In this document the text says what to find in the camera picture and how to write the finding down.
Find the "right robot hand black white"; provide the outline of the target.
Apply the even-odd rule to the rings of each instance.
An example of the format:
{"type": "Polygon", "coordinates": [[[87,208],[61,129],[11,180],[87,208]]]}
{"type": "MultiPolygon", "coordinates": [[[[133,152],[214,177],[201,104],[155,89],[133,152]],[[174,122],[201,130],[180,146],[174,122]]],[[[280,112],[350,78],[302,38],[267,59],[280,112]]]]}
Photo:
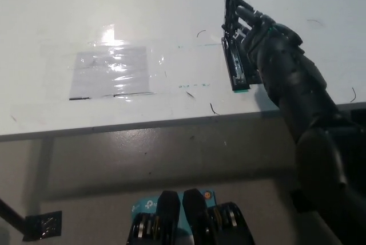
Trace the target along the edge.
{"type": "Polygon", "coordinates": [[[244,53],[248,61],[258,67],[259,57],[270,50],[279,49],[285,53],[295,51],[304,54],[300,47],[303,43],[300,36],[289,27],[275,22],[271,17],[254,10],[243,0],[235,2],[235,13],[240,19],[249,25],[242,27],[241,38],[238,39],[239,51],[244,53]]]}

